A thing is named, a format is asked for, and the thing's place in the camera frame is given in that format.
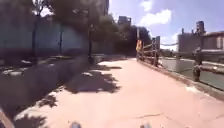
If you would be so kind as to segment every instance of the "street lamp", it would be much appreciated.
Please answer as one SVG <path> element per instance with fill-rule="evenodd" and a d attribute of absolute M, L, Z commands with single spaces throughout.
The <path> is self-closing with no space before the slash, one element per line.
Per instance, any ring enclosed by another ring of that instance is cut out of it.
<path fill-rule="evenodd" d="M 93 30 L 93 23 L 91 22 L 91 18 L 90 18 L 90 7 L 88 6 L 88 9 L 84 9 L 81 11 L 78 10 L 74 10 L 74 13 L 83 13 L 86 15 L 88 22 L 87 22 L 87 26 L 88 26 L 88 61 L 90 64 L 93 63 L 93 58 L 92 58 L 92 39 L 91 39 L 91 35 L 92 35 L 92 30 Z"/>

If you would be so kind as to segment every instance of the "road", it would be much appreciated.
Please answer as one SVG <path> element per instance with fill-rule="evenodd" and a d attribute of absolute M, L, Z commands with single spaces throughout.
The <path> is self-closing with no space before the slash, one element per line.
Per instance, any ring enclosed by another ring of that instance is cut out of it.
<path fill-rule="evenodd" d="M 16 128 L 222 128 L 224 103 L 140 65 L 101 62 L 16 117 Z"/>

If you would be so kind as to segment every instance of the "lamp post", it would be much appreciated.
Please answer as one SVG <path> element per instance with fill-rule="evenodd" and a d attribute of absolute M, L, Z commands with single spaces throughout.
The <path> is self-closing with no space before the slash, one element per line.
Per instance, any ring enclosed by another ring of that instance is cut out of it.
<path fill-rule="evenodd" d="M 90 64 L 93 63 L 93 58 L 92 58 L 92 29 L 93 29 L 93 24 L 91 23 L 91 18 L 90 18 L 90 9 L 88 8 L 87 11 L 87 15 L 88 15 L 88 61 Z"/>

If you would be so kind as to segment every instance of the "bollard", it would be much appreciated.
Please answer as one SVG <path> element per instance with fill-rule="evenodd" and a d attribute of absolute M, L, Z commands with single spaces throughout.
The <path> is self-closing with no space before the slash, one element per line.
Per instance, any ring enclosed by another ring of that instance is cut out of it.
<path fill-rule="evenodd" d="M 200 75 L 201 71 L 197 66 L 202 65 L 202 53 L 201 49 L 198 48 L 195 51 L 195 62 L 194 62 L 194 69 L 193 69 L 193 76 L 194 76 L 194 81 L 198 82 L 200 81 Z"/>

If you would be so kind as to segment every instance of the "window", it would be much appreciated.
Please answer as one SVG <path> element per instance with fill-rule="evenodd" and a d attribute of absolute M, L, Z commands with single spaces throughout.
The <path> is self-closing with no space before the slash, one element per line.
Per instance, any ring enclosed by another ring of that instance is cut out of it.
<path fill-rule="evenodd" d="M 223 49 L 223 39 L 222 39 L 222 37 L 217 38 L 217 48 L 218 49 Z"/>

